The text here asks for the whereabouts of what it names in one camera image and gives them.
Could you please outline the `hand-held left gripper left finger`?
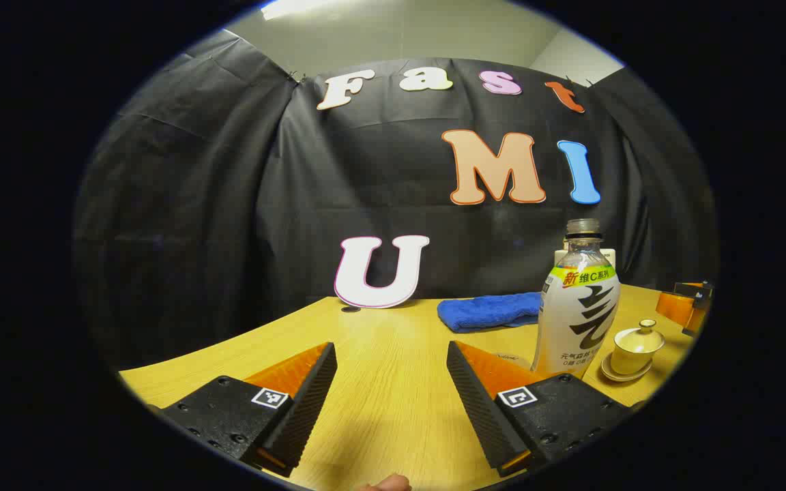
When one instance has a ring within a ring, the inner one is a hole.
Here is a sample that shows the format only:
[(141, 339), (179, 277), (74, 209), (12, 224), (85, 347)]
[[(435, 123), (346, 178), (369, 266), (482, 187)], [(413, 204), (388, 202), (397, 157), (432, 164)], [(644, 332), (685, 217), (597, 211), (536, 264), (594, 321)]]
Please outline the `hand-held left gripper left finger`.
[(302, 461), (337, 371), (324, 342), (238, 379), (216, 376), (152, 413), (216, 453), (289, 477)]

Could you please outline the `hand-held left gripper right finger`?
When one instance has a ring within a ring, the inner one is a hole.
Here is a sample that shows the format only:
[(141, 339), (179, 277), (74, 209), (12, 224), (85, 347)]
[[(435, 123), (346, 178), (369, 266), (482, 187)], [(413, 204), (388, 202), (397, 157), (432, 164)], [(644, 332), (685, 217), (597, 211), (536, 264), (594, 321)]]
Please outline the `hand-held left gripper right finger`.
[(501, 477), (548, 467), (634, 413), (571, 373), (540, 380), (464, 342), (449, 343), (446, 366), (484, 457)]

